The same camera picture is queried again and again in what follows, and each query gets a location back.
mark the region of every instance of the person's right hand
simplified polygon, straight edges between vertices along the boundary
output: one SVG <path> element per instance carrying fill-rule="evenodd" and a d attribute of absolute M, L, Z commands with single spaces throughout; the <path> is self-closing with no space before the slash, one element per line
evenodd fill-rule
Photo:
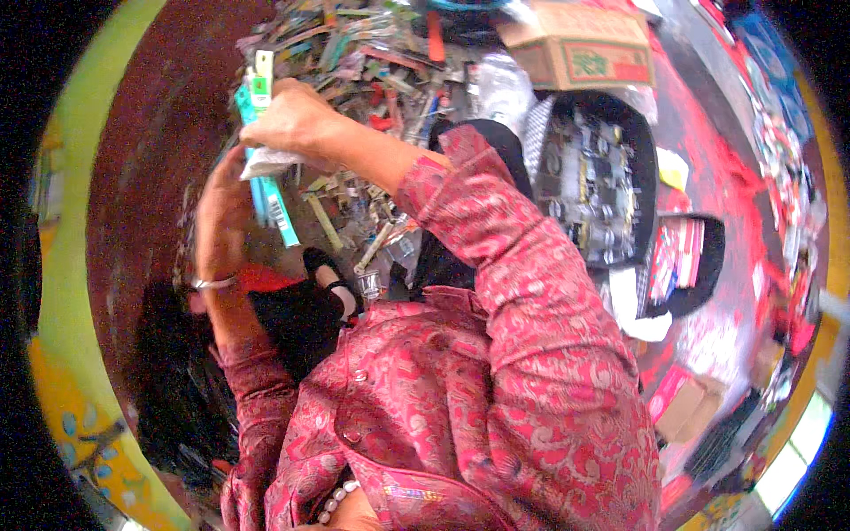
<path fill-rule="evenodd" d="M 243 144 L 265 145 L 314 159 L 329 157 L 324 146 L 348 118 L 338 114 L 307 83 L 288 77 L 272 87 L 269 108 L 239 134 Z"/>

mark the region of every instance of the black pants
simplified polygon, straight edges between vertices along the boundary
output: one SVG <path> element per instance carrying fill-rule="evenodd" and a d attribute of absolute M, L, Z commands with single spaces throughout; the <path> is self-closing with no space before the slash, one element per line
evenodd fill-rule
<path fill-rule="evenodd" d="M 442 153 L 438 136 L 453 127 L 469 124 L 486 138 L 513 176 L 517 188 L 529 199 L 531 184 L 523 163 L 522 146 L 511 130 L 492 120 L 469 120 L 452 124 L 437 122 L 431 129 L 429 149 Z M 422 288 L 450 285 L 469 290 L 475 287 L 475 270 L 461 262 L 429 232 L 422 233 L 422 249 L 416 264 L 409 298 L 418 300 Z M 343 316 L 343 302 L 314 281 L 305 280 L 282 290 L 250 292 L 260 324 L 278 348 L 295 381 L 301 381 L 319 362 L 333 352 Z"/>

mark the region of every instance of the red paisley shirt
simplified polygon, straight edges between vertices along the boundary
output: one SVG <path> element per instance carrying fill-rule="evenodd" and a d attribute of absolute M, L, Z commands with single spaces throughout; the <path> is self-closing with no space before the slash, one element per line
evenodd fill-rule
<path fill-rule="evenodd" d="M 222 365 L 241 458 L 234 530 L 315 522 L 345 466 L 402 529 L 652 529 L 660 473 L 635 359 L 578 251 L 471 126 L 396 203 L 477 269 L 475 292 L 379 302 L 299 389 L 267 339 Z"/>

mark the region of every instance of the small cardboard box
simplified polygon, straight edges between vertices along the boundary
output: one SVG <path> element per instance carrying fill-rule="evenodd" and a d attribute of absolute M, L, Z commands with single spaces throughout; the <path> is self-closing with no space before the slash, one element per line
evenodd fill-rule
<path fill-rule="evenodd" d="M 692 376 L 673 365 L 649 400 L 655 429 L 668 442 L 687 443 L 708 428 L 723 403 L 725 391 L 726 386 L 720 381 L 709 376 Z M 662 404 L 660 413 L 659 406 L 653 402 L 656 397 L 660 397 Z"/>
<path fill-rule="evenodd" d="M 497 28 L 541 90 L 655 85 L 649 27 L 640 14 L 530 1 L 536 20 Z"/>

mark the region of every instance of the silver bracelet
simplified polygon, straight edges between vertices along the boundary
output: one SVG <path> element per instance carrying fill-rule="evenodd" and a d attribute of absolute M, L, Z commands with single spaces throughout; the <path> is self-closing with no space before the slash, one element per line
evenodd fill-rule
<path fill-rule="evenodd" d="M 197 277 L 192 279 L 191 286 L 196 290 L 220 290 L 230 287 L 236 283 L 236 275 L 232 274 L 224 280 L 201 280 Z"/>

